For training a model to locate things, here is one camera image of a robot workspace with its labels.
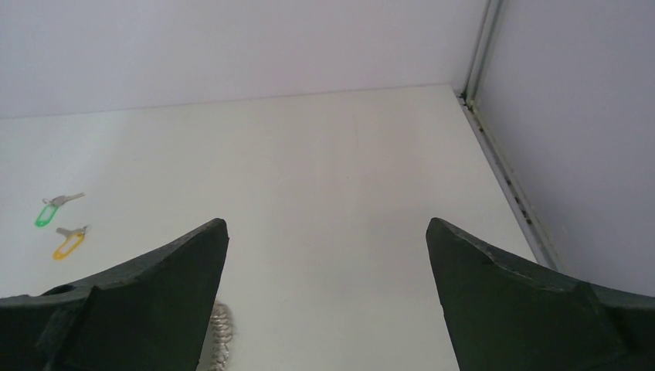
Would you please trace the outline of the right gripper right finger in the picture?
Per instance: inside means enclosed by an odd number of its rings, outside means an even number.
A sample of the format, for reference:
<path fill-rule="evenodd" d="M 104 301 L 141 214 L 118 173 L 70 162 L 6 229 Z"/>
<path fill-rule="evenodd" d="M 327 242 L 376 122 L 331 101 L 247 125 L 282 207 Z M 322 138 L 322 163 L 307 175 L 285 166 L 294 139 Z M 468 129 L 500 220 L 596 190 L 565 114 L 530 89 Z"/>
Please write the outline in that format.
<path fill-rule="evenodd" d="M 652 370 L 654 299 L 560 274 L 440 218 L 426 231 L 461 370 Z"/>

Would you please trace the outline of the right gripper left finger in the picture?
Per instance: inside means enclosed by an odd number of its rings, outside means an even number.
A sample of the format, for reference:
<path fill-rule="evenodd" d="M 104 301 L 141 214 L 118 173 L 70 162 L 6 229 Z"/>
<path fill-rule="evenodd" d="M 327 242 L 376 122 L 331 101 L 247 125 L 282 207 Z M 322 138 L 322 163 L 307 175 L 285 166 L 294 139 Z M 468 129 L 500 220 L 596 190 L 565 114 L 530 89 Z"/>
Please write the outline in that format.
<path fill-rule="evenodd" d="M 3 370 L 194 370 L 226 261 L 215 218 L 105 271 L 1 300 Z"/>

